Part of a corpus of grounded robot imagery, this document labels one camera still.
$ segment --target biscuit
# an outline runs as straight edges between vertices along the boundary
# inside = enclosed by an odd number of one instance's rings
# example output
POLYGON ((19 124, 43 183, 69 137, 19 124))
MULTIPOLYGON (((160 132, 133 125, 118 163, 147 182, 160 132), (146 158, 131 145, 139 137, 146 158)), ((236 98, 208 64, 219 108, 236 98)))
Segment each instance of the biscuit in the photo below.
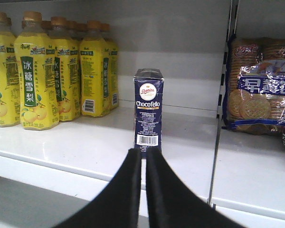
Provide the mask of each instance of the biscuit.
POLYGON ((240 106, 244 119, 267 119, 270 116, 270 103, 261 97, 244 100, 240 106))
POLYGON ((235 117, 242 117, 240 114, 240 107, 245 99, 250 97, 250 93, 245 90, 236 89, 229 95, 228 110, 231 115, 235 117))

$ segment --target white shelf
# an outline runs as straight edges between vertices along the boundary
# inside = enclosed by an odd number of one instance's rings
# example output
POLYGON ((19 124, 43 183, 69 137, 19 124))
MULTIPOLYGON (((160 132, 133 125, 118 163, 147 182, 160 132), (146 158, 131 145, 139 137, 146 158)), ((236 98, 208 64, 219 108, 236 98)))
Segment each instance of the white shelf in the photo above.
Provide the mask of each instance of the white shelf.
POLYGON ((247 228, 285 228, 285 220, 251 214, 223 207, 215 208, 218 212, 247 228))
POLYGON ((221 130, 212 203, 285 220, 281 138, 221 130))
MULTIPOLYGON (((106 117, 80 117, 47 131, 26 131, 20 125, 0 128, 0 176, 68 195, 77 192, 90 200, 92 196, 81 193, 85 191, 82 186, 69 190, 59 177, 78 183, 92 178, 101 189, 133 147, 133 115, 132 108, 119 107, 106 117)), ((162 122, 164 157, 182 181, 207 200, 217 119, 163 113, 162 122)), ((145 189, 144 171, 142 174, 145 189)))

